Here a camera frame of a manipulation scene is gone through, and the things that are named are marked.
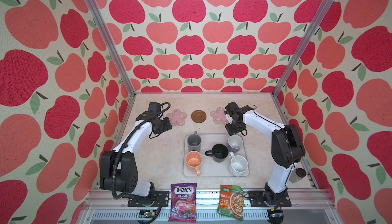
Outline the orange mug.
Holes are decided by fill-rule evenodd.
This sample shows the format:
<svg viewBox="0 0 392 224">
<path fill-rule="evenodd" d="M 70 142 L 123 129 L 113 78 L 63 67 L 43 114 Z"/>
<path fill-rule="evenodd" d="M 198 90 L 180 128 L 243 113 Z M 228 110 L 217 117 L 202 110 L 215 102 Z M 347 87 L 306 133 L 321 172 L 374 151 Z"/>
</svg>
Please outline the orange mug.
<svg viewBox="0 0 392 224">
<path fill-rule="evenodd" d="M 186 155 L 185 162 L 188 168 L 195 172 L 197 176 L 201 175 L 201 165 L 203 163 L 202 155 L 197 151 L 191 151 Z"/>
</svg>

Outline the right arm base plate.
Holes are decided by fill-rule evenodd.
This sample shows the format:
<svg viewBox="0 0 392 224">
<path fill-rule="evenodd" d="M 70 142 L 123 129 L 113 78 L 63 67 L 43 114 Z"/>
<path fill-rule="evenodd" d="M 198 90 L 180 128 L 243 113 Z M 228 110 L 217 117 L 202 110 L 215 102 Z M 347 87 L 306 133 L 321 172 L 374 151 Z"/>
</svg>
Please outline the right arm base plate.
<svg viewBox="0 0 392 224">
<path fill-rule="evenodd" d="M 278 208 L 292 206 L 290 197 L 286 190 L 282 193 L 274 193 L 269 190 L 249 191 L 246 196 L 252 207 Z"/>
</svg>

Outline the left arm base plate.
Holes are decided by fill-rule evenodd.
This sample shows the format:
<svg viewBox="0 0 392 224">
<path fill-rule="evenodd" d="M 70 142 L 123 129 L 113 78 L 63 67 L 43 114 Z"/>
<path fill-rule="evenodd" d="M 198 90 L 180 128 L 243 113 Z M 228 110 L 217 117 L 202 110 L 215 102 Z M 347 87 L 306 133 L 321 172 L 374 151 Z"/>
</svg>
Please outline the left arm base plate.
<svg viewBox="0 0 392 224">
<path fill-rule="evenodd" d="M 167 207 L 169 191 L 153 191 L 148 196 L 133 195 L 128 200 L 128 207 Z"/>
</svg>

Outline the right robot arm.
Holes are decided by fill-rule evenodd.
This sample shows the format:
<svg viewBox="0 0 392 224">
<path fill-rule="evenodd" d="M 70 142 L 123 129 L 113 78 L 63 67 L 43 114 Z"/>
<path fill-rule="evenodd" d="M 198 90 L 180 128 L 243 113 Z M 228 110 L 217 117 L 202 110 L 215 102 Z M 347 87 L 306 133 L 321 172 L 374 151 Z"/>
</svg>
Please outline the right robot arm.
<svg viewBox="0 0 392 224">
<path fill-rule="evenodd" d="M 264 202 L 267 206 L 278 206 L 285 199 L 292 171 L 306 153 L 298 129 L 294 125 L 272 121 L 249 107 L 235 112 L 226 111 L 225 117 L 228 120 L 225 127 L 230 136 L 250 126 L 271 139 L 271 156 L 275 163 L 264 187 Z"/>
</svg>

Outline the pink flower coaster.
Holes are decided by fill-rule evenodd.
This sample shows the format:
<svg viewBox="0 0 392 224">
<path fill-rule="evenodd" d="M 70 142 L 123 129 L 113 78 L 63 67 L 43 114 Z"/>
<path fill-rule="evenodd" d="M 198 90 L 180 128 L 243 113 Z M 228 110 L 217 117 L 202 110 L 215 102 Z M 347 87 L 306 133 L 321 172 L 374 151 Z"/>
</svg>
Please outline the pink flower coaster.
<svg viewBox="0 0 392 224">
<path fill-rule="evenodd" d="M 188 115 L 180 109 L 175 109 L 171 113 L 168 113 L 167 117 L 169 118 L 171 125 L 174 127 L 184 126 Z"/>
<path fill-rule="evenodd" d="M 225 112 L 225 109 L 222 107 L 218 107 L 216 110 L 211 111 L 210 115 L 213 118 L 213 122 L 217 125 L 229 123 L 226 118 Z"/>
</svg>

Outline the brown wooden round coaster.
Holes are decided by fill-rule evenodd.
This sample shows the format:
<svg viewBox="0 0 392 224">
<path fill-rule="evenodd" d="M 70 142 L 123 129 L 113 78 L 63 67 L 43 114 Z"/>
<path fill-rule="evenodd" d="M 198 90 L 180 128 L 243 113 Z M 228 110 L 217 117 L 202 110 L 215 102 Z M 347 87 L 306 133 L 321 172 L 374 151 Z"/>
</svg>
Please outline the brown wooden round coaster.
<svg viewBox="0 0 392 224">
<path fill-rule="evenodd" d="M 191 118 L 195 123 L 203 123 L 206 121 L 207 119 L 207 115 L 204 111 L 202 110 L 195 110 L 192 114 L 191 114 Z"/>
</svg>

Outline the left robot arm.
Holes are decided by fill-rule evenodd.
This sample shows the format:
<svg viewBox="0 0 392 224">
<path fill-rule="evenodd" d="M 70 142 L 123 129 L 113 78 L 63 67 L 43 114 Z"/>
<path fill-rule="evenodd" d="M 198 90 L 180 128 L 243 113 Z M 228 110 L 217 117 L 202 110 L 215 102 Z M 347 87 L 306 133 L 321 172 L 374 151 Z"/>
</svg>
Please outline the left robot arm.
<svg viewBox="0 0 392 224">
<path fill-rule="evenodd" d="M 152 197 L 155 186 L 152 182 L 139 178 L 135 154 L 144 141 L 155 134 L 172 129 L 169 118 L 138 120 L 133 130 L 112 151 L 105 151 L 101 157 L 100 188 L 110 190 L 114 199 Z"/>
</svg>

